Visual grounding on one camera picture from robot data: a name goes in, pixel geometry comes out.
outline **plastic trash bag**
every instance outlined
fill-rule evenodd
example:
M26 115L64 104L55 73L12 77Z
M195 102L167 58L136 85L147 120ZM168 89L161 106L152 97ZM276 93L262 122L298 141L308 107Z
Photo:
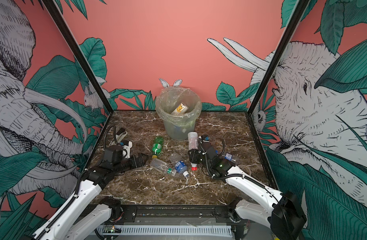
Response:
M172 115L181 103L188 107L186 113ZM175 140L185 140L187 134L194 131L195 121L200 116L201 109L200 97L189 88L164 88L156 98L157 114L164 121L167 134Z

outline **marble table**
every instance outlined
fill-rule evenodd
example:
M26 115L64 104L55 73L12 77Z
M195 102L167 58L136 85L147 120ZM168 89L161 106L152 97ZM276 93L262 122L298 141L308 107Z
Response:
M105 196L113 196L120 199L123 204L222 205L231 203L238 196L247 197L237 188L204 175L201 168L191 171L187 157L187 140L177 141L168 137L164 124L156 112L115 111L109 122L109 125L112 124L117 129L123 127L128 132L125 139L133 142L131 154L142 152L151 156L154 137L163 136L165 142L159 159L170 163L171 153L180 154L188 165L190 180L186 183L185 177L181 174L172 177L159 173L149 166L151 160L149 158L142 168L116 176L92 203L97 204ZM195 131L199 136L208 134L210 142L219 151L222 150L222 142L216 137L224 137L226 152L240 158L238 163L240 167L246 173L247 168L250 168L253 177L268 184L245 113L203 112L197 119ZM102 156L103 138L89 166L94 166Z

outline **elephant illustration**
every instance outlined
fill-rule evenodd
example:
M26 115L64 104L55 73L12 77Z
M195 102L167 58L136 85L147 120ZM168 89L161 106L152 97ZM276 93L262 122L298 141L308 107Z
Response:
M253 72L250 85L260 83L273 53L264 60L235 41L224 39L243 58L219 42L208 39L232 63ZM332 54L324 44L290 42L272 76L277 88L277 135L280 142L269 146L281 152L288 161L321 167L353 199L367 207L367 185L337 163L310 151L307 146L349 159L367 167L367 152L343 119L367 143L367 101L359 90L338 93L315 83L340 55ZM266 119L254 112L254 123Z
M69 114L85 139L87 129L69 106L23 85L34 46L35 33L25 14L13 0L0 0L0 156L28 152L33 146L48 156L8 191L17 195L51 187L67 199L80 175L69 154L81 154L83 145L62 136L36 104Z

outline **transparent trash bin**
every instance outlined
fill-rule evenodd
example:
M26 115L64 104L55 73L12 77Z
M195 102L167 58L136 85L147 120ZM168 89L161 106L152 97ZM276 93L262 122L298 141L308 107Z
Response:
M186 105L188 110L180 116L172 115L180 103ZM175 140L185 140L187 134L194 131L201 108L200 97L189 88L164 88L156 99L157 114L164 121L167 134Z

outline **green plastic bottle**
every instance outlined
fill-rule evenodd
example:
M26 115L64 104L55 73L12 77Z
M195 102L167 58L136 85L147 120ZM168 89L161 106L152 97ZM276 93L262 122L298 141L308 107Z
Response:
M154 139L154 144L152 147L153 154L157 156L161 154L163 143L164 143L164 138L161 136L158 136Z

